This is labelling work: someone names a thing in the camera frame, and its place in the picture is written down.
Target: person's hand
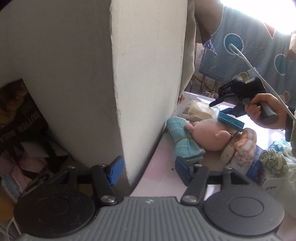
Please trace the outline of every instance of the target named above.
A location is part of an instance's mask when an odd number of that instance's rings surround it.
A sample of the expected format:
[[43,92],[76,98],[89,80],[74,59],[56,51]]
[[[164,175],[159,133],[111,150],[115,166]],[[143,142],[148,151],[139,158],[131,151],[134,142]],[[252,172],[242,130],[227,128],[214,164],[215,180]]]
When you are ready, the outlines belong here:
[[[261,107],[256,105],[261,101],[266,101],[274,110],[274,112],[277,113],[277,115],[279,116],[279,120],[276,123],[266,126],[261,122],[259,118],[261,114]],[[257,94],[254,99],[252,99],[251,103],[251,105],[245,106],[245,111],[247,115],[251,118],[251,120],[254,121],[257,125],[269,129],[284,129],[286,127],[287,113],[279,100],[272,94]]]

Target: white wall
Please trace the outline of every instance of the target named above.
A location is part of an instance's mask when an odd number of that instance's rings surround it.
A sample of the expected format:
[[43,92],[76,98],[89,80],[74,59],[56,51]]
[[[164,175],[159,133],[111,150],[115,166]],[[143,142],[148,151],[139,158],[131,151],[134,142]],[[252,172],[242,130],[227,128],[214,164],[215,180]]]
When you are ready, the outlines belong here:
[[123,154],[114,97],[110,3],[13,0],[0,12],[15,71],[59,143],[88,166],[110,163]]
[[186,9],[186,0],[13,0],[0,12],[0,79],[23,78],[76,160],[124,154],[135,185],[176,105]]
[[0,87],[14,80],[20,79],[20,74],[16,72],[11,56],[6,33],[7,11],[0,13]]
[[176,105],[186,13],[185,0],[112,0],[115,96],[132,186]]

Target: table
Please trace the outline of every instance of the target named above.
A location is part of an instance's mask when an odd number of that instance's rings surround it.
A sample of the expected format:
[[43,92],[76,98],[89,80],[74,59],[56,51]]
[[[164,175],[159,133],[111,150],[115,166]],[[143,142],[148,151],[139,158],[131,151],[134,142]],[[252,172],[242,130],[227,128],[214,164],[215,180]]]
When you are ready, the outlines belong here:
[[[184,92],[183,96],[184,100],[178,103],[173,116],[181,114],[186,106],[188,106],[191,99],[199,99],[205,103],[213,101],[212,98],[189,92]],[[219,104],[221,110],[233,106],[234,105],[225,102]],[[279,140],[284,136],[284,132],[281,130],[269,130],[256,125],[247,115],[241,116],[238,119],[245,123],[245,128],[248,127],[257,132],[257,145],[262,149],[267,149],[273,141]],[[145,173],[131,196],[175,196],[180,200],[186,190],[186,186],[175,171],[174,146],[175,143],[171,135],[169,133],[164,133]],[[210,170],[221,171],[225,165],[220,161],[220,155],[221,151],[207,151],[201,164],[209,167]],[[208,185],[205,198],[207,199],[210,195],[219,190],[219,185]],[[296,241],[296,219],[286,213],[277,234],[284,241]]]

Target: barcode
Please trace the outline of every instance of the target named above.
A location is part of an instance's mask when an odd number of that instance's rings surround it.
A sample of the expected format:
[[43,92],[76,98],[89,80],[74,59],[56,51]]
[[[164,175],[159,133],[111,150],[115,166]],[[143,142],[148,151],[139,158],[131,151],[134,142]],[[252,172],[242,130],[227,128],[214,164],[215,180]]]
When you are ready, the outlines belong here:
[[182,114],[188,114],[189,112],[189,106],[185,108],[185,110],[183,110]]

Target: gray gripper base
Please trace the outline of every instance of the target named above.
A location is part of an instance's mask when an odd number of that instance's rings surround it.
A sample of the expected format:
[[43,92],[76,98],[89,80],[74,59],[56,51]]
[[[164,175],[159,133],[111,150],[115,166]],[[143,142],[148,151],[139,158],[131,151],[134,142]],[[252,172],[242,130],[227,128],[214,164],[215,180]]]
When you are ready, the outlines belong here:
[[[27,234],[18,240],[49,241]],[[208,224],[197,208],[183,206],[175,197],[126,197],[120,204],[103,207],[97,217],[78,232],[53,240],[280,241],[273,234],[259,238],[239,238],[222,233]]]

